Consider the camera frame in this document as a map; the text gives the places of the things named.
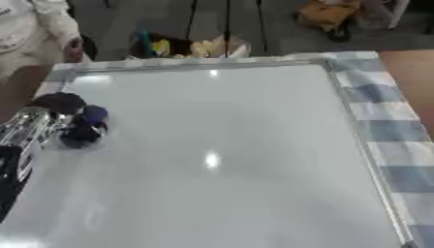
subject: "white table surface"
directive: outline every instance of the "white table surface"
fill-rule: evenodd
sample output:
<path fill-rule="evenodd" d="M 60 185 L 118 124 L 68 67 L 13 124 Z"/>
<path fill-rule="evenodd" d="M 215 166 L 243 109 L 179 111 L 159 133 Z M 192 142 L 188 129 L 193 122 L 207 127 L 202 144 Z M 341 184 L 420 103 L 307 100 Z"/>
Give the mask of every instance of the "white table surface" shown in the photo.
<path fill-rule="evenodd" d="M 55 143 L 0 248 L 399 247 L 317 65 L 79 77 L 110 111 L 96 147 Z"/>

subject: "black object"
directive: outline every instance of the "black object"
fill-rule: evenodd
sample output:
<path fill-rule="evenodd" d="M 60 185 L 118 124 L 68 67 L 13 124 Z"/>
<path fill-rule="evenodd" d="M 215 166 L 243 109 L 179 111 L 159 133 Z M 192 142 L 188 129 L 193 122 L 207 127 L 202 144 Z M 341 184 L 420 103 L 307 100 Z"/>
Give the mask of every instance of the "black object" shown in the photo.
<path fill-rule="evenodd" d="M 111 4 L 109 0 L 103 0 L 104 1 L 104 5 L 106 5 L 107 8 L 111 8 Z"/>
<path fill-rule="evenodd" d="M 57 92 L 41 96 L 28 106 L 41 107 L 60 114 L 76 115 L 86 106 L 86 102 L 76 94 Z"/>
<path fill-rule="evenodd" d="M 260 16 L 261 34 L 262 34 L 262 38 L 263 38 L 263 50 L 265 52 L 267 52 L 268 51 L 268 45 L 267 45 L 267 41 L 266 41 L 264 16 L 263 16 L 263 10 L 262 10 L 263 0 L 257 0 L 256 4 L 257 4 L 257 8 L 258 8 L 258 14 Z M 224 38 L 225 38 L 225 43 L 226 43 L 225 44 L 225 54 L 227 57 L 228 57 L 228 53 L 229 53 L 229 42 L 230 42 L 231 35 L 232 35 L 232 32 L 231 32 L 231 5 L 232 5 L 232 1 L 227 0 L 226 1 L 226 24 L 225 24 L 225 31 L 224 31 Z M 187 26 L 187 34 L 185 36 L 187 40 L 190 39 L 192 24 L 193 24 L 193 20 L 195 18 L 197 8 L 198 8 L 198 0 L 193 0 L 192 12 L 190 14 L 190 18 L 189 18 L 189 22 L 188 22 L 188 26 Z"/>
<path fill-rule="evenodd" d="M 331 41 L 335 43 L 346 43 L 351 39 L 349 25 L 350 19 L 347 18 L 337 28 L 326 32 L 326 35 Z"/>
<path fill-rule="evenodd" d="M 83 40 L 83 50 L 90 59 L 95 60 L 98 56 L 98 48 L 95 42 L 88 36 L 81 34 Z"/>
<path fill-rule="evenodd" d="M 108 115 L 104 108 L 88 106 L 73 118 L 69 127 L 60 135 L 60 139 L 71 148 L 83 148 L 96 143 L 108 131 Z"/>
<path fill-rule="evenodd" d="M 76 6 L 71 3 L 70 0 L 67 0 L 67 3 L 69 5 L 68 14 L 75 19 L 76 18 Z M 80 34 L 81 39 L 83 40 L 83 50 L 84 53 L 86 53 L 87 56 L 89 56 L 90 59 L 95 60 L 95 58 L 98 56 L 98 48 L 95 44 L 95 42 L 88 36 Z"/>
<path fill-rule="evenodd" d="M 32 172 L 30 171 L 22 181 L 18 181 L 17 171 L 21 154 L 22 148 L 19 146 L 0 146 L 0 223 L 14 206 L 16 197 Z"/>

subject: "blue checkered cloth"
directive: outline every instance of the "blue checkered cloth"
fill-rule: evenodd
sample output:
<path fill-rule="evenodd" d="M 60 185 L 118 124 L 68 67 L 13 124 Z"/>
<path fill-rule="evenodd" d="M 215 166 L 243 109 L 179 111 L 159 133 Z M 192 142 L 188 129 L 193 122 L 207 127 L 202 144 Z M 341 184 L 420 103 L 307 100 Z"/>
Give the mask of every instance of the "blue checkered cloth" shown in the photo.
<path fill-rule="evenodd" d="M 73 69 L 119 69 L 185 64 L 255 63 L 325 59 L 367 141 L 391 194 L 391 201 L 417 247 L 434 247 L 434 144 L 376 52 L 304 53 L 242 59 L 150 59 L 57 65 L 47 82 L 60 82 Z M 40 93 L 59 89 L 46 83 Z"/>

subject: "floor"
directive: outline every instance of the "floor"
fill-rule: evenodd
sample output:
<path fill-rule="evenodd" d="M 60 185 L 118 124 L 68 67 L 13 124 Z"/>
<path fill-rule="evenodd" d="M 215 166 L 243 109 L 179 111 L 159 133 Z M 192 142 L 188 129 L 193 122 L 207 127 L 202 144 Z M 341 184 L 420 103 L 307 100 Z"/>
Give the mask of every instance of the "floor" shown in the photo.
<path fill-rule="evenodd" d="M 147 30 L 184 38 L 192 0 L 74 0 L 82 33 L 93 38 L 100 50 L 98 60 L 126 56 L 128 40 L 135 30 Z M 264 52 L 255 0 L 232 1 L 232 31 L 252 44 L 252 55 L 284 55 L 294 52 L 339 50 L 402 50 L 434 48 L 434 35 L 423 35 L 426 15 L 406 14 L 394 30 L 360 30 L 353 27 L 350 42 L 336 44 L 321 32 L 296 24 L 292 13 L 305 0 L 265 0 L 263 16 L 268 52 Z M 211 40 L 222 34 L 225 1 L 199 0 L 191 39 Z"/>

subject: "yellow object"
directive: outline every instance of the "yellow object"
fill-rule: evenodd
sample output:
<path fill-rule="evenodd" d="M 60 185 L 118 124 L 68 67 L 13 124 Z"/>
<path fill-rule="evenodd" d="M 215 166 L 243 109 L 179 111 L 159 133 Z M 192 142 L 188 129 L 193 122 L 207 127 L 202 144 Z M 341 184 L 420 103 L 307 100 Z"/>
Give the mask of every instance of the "yellow object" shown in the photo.
<path fill-rule="evenodd" d="M 354 15 L 360 8 L 358 0 L 345 1 L 338 5 L 328 5 L 312 0 L 299 11 L 298 21 L 319 26 L 326 32 L 337 28 L 344 20 Z"/>
<path fill-rule="evenodd" d="M 171 55 L 171 43 L 168 40 L 161 40 L 152 44 L 154 50 L 159 57 L 169 57 Z"/>

